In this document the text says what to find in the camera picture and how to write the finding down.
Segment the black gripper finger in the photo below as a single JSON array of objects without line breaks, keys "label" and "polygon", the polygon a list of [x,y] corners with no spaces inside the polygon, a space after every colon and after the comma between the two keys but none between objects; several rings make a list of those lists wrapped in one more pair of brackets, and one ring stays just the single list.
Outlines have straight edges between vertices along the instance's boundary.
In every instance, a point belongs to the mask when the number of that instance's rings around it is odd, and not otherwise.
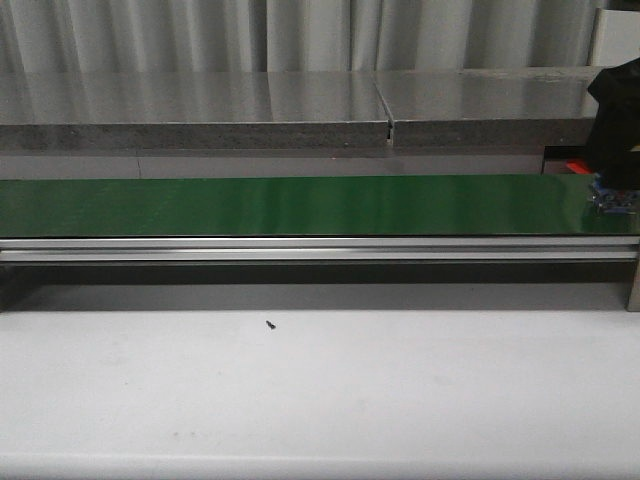
[{"label": "black gripper finger", "polygon": [[588,86],[598,109],[585,161],[606,188],[639,188],[639,60],[601,70]]}]

